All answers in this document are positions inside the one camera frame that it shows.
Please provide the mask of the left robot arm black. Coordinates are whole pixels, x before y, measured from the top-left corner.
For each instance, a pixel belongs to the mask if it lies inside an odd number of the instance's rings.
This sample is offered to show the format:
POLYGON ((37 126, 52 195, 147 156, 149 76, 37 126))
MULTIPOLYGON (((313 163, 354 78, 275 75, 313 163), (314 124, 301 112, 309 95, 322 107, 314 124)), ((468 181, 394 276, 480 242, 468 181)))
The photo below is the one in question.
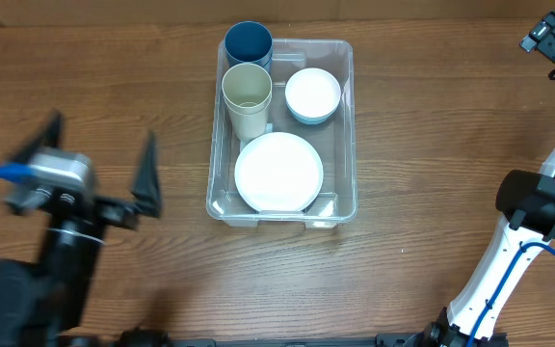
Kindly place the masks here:
POLYGON ((163 200, 157 141, 148 132, 131 187, 132 200, 102 196, 88 156, 61 147, 64 116, 51 120, 0 166, 13 183, 5 203, 13 214, 48 214, 36 261, 0 258, 0 346, 99 346, 79 327, 108 227, 136 229, 158 218, 163 200))

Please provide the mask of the blue cup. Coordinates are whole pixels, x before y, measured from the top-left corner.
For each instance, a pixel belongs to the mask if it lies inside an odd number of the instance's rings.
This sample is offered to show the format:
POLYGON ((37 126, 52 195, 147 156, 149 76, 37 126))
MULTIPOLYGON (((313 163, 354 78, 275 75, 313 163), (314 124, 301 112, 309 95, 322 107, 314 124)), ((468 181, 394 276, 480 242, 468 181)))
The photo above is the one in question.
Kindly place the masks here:
POLYGON ((258 65, 262 68, 264 68, 268 73, 271 72, 271 64, 272 64, 272 58, 263 58, 263 59, 259 59, 259 60, 240 60, 240 59, 236 59, 234 57, 231 56, 226 56, 227 62, 228 64, 233 67, 239 64, 243 64, 243 63, 250 63, 250 64, 255 64, 258 65))
POLYGON ((225 34, 225 53, 240 60, 259 60, 273 56, 273 37, 263 24, 239 22, 225 34))

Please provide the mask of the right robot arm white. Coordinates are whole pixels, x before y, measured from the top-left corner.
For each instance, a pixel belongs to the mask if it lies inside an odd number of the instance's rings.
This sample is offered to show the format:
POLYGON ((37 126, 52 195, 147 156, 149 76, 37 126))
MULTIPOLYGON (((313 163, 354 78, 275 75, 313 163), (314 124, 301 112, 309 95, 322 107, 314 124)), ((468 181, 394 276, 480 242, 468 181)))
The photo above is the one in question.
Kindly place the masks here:
POLYGON ((500 219, 468 283, 409 346, 507 345, 493 331, 503 306, 541 251, 555 256, 555 148, 538 172, 509 172, 495 207, 500 219))

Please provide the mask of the pink bowl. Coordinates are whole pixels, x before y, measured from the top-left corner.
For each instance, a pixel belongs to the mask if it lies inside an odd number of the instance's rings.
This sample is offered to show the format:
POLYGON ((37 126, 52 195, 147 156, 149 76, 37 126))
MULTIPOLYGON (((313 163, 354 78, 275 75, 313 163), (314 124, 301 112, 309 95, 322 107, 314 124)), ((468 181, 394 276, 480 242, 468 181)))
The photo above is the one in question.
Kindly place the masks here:
POLYGON ((304 68, 294 73, 286 83, 285 99, 288 109, 304 116, 320 117, 334 112, 340 103, 341 87, 329 72, 304 68))

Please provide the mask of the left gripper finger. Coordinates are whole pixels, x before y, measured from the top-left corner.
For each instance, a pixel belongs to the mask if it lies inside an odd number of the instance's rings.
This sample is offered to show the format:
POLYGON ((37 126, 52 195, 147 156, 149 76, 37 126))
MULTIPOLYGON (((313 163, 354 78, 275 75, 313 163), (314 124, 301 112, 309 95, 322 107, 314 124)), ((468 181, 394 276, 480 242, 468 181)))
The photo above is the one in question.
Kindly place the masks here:
POLYGON ((157 140, 151 130, 147 132, 131 193, 139 214, 152 218, 161 217, 163 200, 157 168, 157 140))
POLYGON ((37 134, 21 145, 20 149, 14 151, 8 160, 13 163, 27 164, 31 158, 43 147, 58 148, 63 132, 64 115, 61 111, 54 109, 50 120, 40 129, 37 134))

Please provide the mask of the beige cup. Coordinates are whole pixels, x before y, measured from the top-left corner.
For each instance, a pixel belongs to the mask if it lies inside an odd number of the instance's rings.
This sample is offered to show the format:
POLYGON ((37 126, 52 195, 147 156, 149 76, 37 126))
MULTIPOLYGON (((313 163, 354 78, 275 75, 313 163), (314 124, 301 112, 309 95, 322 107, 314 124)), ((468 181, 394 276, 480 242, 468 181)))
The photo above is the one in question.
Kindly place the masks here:
POLYGON ((236 136, 244 142, 265 133, 269 120, 269 106, 262 109, 245 109, 228 106, 227 111, 236 136))
POLYGON ((252 63, 231 67, 222 79, 227 106, 237 113, 251 115, 271 101, 273 81, 267 70, 252 63))

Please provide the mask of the light blue bowl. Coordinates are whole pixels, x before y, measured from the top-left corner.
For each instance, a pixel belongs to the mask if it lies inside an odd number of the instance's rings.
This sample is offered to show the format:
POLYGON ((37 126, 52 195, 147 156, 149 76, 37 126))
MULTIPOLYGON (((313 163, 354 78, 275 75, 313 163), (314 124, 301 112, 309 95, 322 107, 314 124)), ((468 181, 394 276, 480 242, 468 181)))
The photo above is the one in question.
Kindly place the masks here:
POLYGON ((294 111, 293 109, 290 109, 290 113, 292 114, 292 116, 299 122, 306 124, 306 125, 317 125, 317 124, 321 124, 325 121, 327 121, 332 115, 333 112, 330 112, 328 114, 322 115, 320 117, 310 117, 310 116, 304 116, 300 113, 297 113, 296 111, 294 111))

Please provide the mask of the pink plate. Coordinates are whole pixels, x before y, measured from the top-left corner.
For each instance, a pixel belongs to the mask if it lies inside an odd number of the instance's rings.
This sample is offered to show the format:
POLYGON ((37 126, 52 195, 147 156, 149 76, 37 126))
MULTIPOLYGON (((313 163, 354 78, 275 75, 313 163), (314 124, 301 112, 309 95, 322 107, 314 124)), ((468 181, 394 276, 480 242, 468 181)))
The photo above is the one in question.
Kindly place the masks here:
POLYGON ((252 140, 237 157, 234 181, 257 212, 301 212, 320 194, 324 166, 314 146, 300 136, 273 132, 252 140))

